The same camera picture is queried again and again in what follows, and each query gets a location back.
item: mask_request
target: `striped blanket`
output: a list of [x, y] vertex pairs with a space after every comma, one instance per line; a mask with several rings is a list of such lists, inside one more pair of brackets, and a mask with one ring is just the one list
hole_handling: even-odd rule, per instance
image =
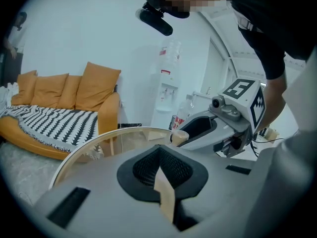
[[41, 143], [71, 152], [98, 135], [97, 114], [81, 110], [12, 106], [1, 117], [17, 119], [20, 128]]

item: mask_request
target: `white wall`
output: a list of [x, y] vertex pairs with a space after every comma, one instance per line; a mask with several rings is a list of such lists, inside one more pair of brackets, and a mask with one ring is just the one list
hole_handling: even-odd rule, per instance
[[[300, 71], [288, 67], [285, 70], [287, 84], [289, 86], [298, 77]], [[276, 129], [280, 134], [279, 137], [281, 138], [290, 137], [298, 130], [298, 125], [287, 104], [278, 118], [271, 123], [270, 127]]]
[[[135, 16], [145, 0], [29, 0], [22, 73], [82, 75], [88, 61], [121, 69], [121, 122], [142, 122], [147, 84], [165, 36]], [[211, 28], [197, 13], [165, 16], [183, 45], [178, 104], [201, 89]]]

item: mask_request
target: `plastic bottle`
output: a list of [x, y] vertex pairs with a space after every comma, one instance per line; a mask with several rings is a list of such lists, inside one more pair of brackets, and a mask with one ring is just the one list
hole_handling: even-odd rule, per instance
[[173, 38], [165, 39], [159, 52], [157, 65], [158, 72], [167, 73], [171, 76], [178, 77], [180, 53], [180, 41]]
[[192, 100], [193, 96], [187, 95], [186, 100], [180, 104], [172, 131], [176, 130], [190, 115], [193, 114], [194, 105]]

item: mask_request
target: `person's arm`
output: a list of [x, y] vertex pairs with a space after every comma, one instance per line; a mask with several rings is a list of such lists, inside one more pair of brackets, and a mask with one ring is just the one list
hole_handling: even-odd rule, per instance
[[286, 90], [284, 50], [264, 33], [239, 28], [260, 59], [266, 76], [264, 100], [266, 111], [257, 132], [269, 126], [283, 111], [282, 93]]
[[3, 39], [3, 46], [11, 52], [12, 58], [15, 59], [17, 55], [16, 50], [14, 46], [12, 46], [12, 44], [9, 42], [7, 37], [4, 37]]
[[285, 72], [276, 79], [268, 79], [266, 81], [266, 87], [264, 88], [266, 112], [256, 132], [269, 126], [282, 113], [285, 107], [282, 94], [286, 87]]

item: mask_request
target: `black rectangular slot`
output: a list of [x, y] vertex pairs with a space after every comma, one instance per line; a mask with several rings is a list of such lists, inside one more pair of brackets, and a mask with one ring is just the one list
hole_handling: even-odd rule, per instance
[[248, 175], [251, 172], [251, 169], [246, 169], [246, 168], [242, 168], [242, 167], [238, 167], [234, 165], [229, 165], [226, 167], [226, 169], [231, 170], [233, 172], [241, 173], [244, 175]]
[[65, 228], [75, 213], [85, 201], [90, 190], [85, 188], [75, 188], [49, 215], [48, 219]]

